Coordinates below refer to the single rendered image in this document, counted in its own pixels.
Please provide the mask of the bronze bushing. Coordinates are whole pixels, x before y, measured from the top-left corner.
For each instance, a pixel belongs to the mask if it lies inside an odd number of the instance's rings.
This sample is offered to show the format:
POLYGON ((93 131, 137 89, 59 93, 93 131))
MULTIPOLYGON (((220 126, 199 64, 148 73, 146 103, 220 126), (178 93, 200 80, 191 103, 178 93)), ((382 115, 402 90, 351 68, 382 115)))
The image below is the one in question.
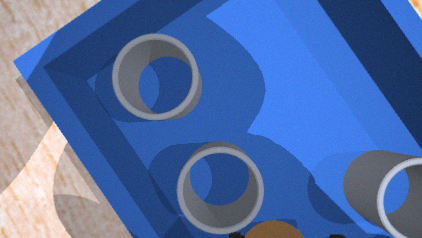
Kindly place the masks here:
POLYGON ((292 225, 282 221, 265 221, 250 229, 245 238, 304 238, 292 225))

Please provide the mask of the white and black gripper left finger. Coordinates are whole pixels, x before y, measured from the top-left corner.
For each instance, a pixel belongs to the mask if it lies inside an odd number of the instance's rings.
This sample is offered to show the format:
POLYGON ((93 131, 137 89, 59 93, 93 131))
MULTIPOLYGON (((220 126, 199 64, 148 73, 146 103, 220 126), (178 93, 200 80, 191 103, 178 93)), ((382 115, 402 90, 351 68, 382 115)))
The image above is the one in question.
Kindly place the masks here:
POLYGON ((233 232, 229 233, 229 238, 245 238, 245 236, 241 235, 240 232, 233 232))

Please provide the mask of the blue open-top crate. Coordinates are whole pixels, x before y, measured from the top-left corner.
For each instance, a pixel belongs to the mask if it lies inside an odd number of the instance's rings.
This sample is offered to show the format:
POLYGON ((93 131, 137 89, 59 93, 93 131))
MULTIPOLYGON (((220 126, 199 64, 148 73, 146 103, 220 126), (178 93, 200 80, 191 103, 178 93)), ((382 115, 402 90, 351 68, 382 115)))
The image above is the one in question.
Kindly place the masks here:
POLYGON ((408 0, 101 0, 13 61, 133 238, 229 238, 177 200, 192 154, 234 144, 264 184, 256 217, 304 238, 394 238, 352 209, 350 163, 422 157, 422 19, 408 0), (121 49, 165 34, 192 53, 195 108, 147 120, 115 95, 121 49))

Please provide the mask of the grey metal bushing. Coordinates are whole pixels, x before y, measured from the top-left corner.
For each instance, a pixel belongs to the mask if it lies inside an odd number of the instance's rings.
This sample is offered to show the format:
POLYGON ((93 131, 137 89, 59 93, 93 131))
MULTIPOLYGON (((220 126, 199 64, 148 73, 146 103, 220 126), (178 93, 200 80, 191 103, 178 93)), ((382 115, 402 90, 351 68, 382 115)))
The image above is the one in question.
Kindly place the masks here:
POLYGON ((112 85, 123 107, 133 115, 147 120, 175 120, 190 113, 202 93, 202 79, 190 50, 179 40, 165 34, 145 34, 127 43, 117 55, 112 69, 112 85), (184 101, 171 111, 155 113, 142 101, 139 79, 144 68, 161 57, 175 57, 192 70, 192 83, 184 101))
POLYGON ((348 166, 343 190, 358 214, 395 238, 422 238, 422 157, 372 150, 348 166), (384 194, 390 180, 404 169, 409 191, 404 203, 385 214, 384 194))
POLYGON ((182 168, 177 181, 177 200, 184 216, 195 227, 212 234, 229 234, 247 226, 258 214, 264 197, 259 169, 238 146, 216 141, 198 148, 182 168), (215 153, 238 157, 247 164, 249 181, 243 195, 227 205, 212 205, 200 199, 190 182, 190 170, 199 159, 215 153))

